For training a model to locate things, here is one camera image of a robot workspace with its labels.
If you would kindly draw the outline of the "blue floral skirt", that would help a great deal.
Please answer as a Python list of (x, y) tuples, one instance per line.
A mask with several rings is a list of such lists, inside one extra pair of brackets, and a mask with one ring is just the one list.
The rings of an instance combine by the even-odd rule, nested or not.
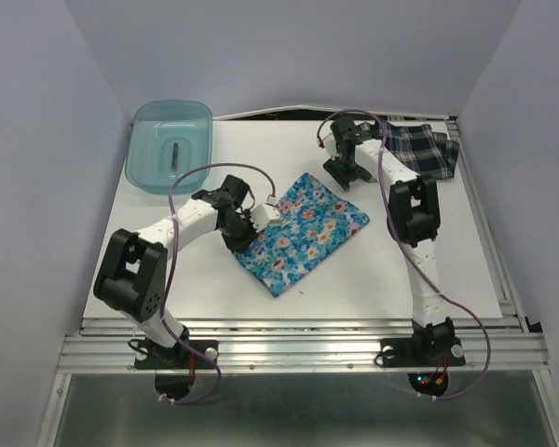
[(275, 298), (357, 235), (370, 217), (309, 173), (279, 199), (282, 221), (270, 225), (238, 263)]

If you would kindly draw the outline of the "navy plaid pleated skirt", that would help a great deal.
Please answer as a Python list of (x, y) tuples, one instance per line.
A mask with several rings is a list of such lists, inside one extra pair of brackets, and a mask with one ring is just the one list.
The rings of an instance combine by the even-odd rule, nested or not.
[(459, 144), (430, 125), (396, 126), (386, 123), (386, 147), (407, 168), (435, 180), (455, 177)]

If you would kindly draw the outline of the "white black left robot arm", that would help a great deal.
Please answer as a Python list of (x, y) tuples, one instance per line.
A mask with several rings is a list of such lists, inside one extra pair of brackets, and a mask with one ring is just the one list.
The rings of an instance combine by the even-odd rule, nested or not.
[(139, 231), (118, 229), (102, 257), (94, 296), (133, 322), (145, 335), (137, 350), (156, 355), (167, 366), (177, 367), (188, 358), (188, 329), (166, 308), (168, 267), (174, 266), (182, 248), (218, 231), (226, 247), (244, 252), (271, 221), (278, 217), (263, 203), (242, 207), (250, 186), (228, 175), (215, 190), (201, 189), (171, 216)]

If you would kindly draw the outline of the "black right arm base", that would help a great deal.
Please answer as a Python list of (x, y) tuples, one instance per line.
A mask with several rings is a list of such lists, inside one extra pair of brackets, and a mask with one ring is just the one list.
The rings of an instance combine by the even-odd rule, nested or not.
[(384, 368), (423, 368), (466, 365), (460, 339), (451, 328), (431, 327), (414, 330), (412, 335), (379, 340), (375, 364)]

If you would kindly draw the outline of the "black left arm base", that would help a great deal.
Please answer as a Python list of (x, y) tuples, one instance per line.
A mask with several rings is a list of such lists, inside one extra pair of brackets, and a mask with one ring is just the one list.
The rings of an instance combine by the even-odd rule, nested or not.
[(138, 371), (188, 370), (190, 367), (196, 370), (214, 369), (205, 359), (195, 357), (192, 360), (193, 354), (179, 345), (165, 348), (146, 338), (131, 338), (127, 346), (134, 352), (133, 367)]

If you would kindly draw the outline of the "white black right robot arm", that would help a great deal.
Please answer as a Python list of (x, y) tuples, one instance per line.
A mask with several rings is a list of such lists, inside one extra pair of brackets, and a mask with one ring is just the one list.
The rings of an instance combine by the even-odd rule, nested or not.
[(387, 338), (377, 355), (384, 367), (432, 365), (457, 343), (438, 282), (436, 238), (441, 213), (436, 181), (406, 167), (386, 147), (387, 124), (357, 124), (346, 112), (330, 116), (330, 134), (317, 137), (329, 159), (323, 168), (348, 190), (355, 182), (377, 182), (391, 237), (406, 262), (413, 301), (413, 333)]

